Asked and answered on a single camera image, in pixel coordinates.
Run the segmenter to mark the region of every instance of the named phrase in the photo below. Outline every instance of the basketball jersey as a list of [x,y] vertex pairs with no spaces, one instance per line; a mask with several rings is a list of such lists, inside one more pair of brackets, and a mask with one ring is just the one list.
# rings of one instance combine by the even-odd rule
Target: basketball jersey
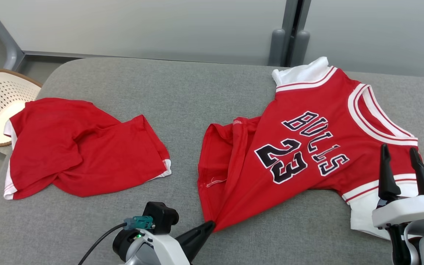
[[370,85],[327,65],[323,57],[308,66],[275,70],[276,96],[261,117],[209,126],[198,189],[205,220],[214,220],[215,230],[307,189],[324,188],[351,205],[352,229],[388,238],[371,220],[380,148],[389,145],[402,194],[415,196],[409,150],[417,148],[417,138],[388,119]]
[[168,151],[143,115],[121,123],[87,101],[27,102],[5,134],[13,146],[5,199],[26,198],[50,184],[86,197],[171,174]]

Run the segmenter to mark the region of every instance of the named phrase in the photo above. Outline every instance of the white wall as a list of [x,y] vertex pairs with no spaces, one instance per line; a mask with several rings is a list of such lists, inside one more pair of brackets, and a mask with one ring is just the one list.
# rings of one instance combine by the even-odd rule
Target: white wall
[[267,64],[286,0],[0,0],[24,51]]
[[305,63],[424,76],[424,0],[311,0]]

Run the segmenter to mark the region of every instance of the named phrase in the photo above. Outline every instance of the gray couch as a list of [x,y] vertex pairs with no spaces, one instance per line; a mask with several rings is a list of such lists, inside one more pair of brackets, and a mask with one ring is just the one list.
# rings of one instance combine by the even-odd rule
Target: gray couch
[[[82,59],[59,67],[39,98],[89,100],[123,122],[144,114],[170,152],[173,174],[89,198],[49,186],[29,198],[6,201],[7,158],[0,171],[0,264],[77,264],[106,230],[141,215],[147,201],[163,201],[178,211],[173,236],[201,224],[196,182],[205,129],[237,116],[259,116],[274,97],[273,69],[123,58]],[[373,85],[387,115],[419,137],[424,158],[424,78],[348,75]],[[121,263],[112,251],[115,234],[85,263]],[[385,265],[391,264],[391,245],[350,230],[350,207],[336,192],[306,191],[214,233],[193,263]]]

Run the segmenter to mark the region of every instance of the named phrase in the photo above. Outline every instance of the black cable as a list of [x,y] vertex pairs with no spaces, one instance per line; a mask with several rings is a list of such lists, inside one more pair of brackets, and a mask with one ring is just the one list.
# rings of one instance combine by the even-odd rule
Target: black cable
[[123,228],[124,226],[126,226],[127,223],[121,223],[120,225],[116,225],[113,228],[111,228],[109,231],[107,231],[105,234],[103,234],[98,241],[96,241],[96,243],[94,243],[92,245],[92,247],[88,250],[88,252],[86,252],[86,254],[84,255],[84,257],[81,259],[81,261],[78,263],[78,265],[83,264],[83,262],[86,260],[86,258],[91,254],[91,252],[94,250],[94,248],[99,245],[99,243],[101,243],[101,241],[106,238],[106,236],[108,236],[110,233],[114,232],[115,230],[119,229],[119,228]]

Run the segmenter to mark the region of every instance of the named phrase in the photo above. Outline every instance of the fabric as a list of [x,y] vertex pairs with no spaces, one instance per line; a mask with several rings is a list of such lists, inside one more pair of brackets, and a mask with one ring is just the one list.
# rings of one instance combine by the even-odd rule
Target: fabric
[[351,228],[390,239],[372,225],[380,147],[388,143],[403,194],[417,195],[409,150],[418,142],[396,126],[372,88],[349,79],[326,57],[273,71],[276,98],[262,117],[207,129],[198,189],[216,231],[310,188],[337,191],[351,205]]
[[121,123],[87,101],[27,102],[5,134],[14,148],[5,199],[32,196],[51,183],[86,197],[171,174],[168,151],[143,115]]
[[[0,264],[77,264],[105,231],[141,215],[148,201],[162,201],[178,211],[172,236],[200,225],[204,217],[197,164],[205,130],[210,123],[260,116],[275,96],[274,69],[132,58],[80,59],[59,67],[39,98],[91,101],[121,122],[145,114],[167,146],[174,173],[99,196],[71,196],[50,185],[8,202],[1,196],[8,155],[0,172]],[[419,137],[424,162],[424,78],[346,74],[371,84],[387,116]],[[336,192],[305,191],[213,233],[192,263],[391,265],[390,242],[351,230],[350,215]],[[112,251],[116,233],[94,249],[86,265],[122,263]]]

